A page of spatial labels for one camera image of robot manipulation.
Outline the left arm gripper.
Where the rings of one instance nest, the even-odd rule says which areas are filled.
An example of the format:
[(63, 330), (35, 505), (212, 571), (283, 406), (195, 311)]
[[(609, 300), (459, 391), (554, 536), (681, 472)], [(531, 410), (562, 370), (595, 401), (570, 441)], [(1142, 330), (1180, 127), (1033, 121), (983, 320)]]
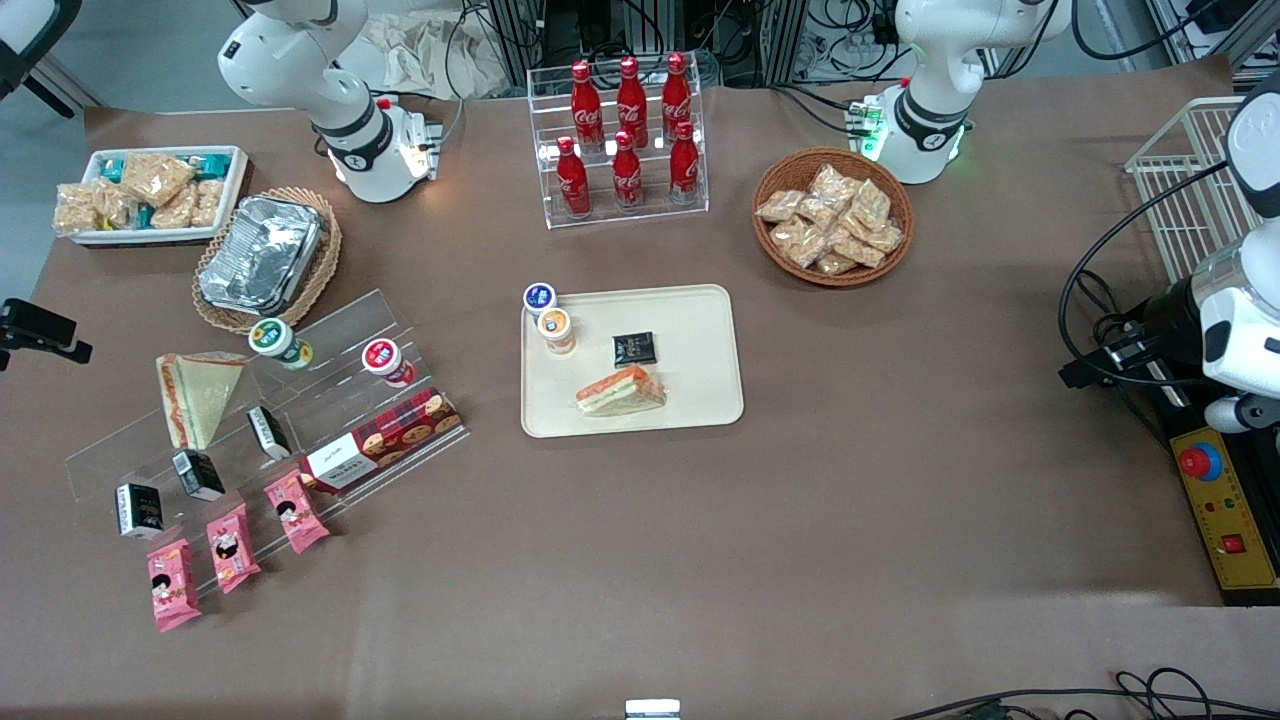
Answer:
[[(1140, 307), (1140, 325), (1146, 357), (1140, 364), (1157, 379), (1155, 369), (1165, 380), (1203, 380), (1203, 342), (1201, 310), (1192, 288), (1192, 279), (1184, 278), (1165, 291), (1147, 299)], [(1105, 373), (1082, 360), (1074, 360), (1059, 369), (1059, 379), (1069, 389), (1093, 386), (1111, 386)]]

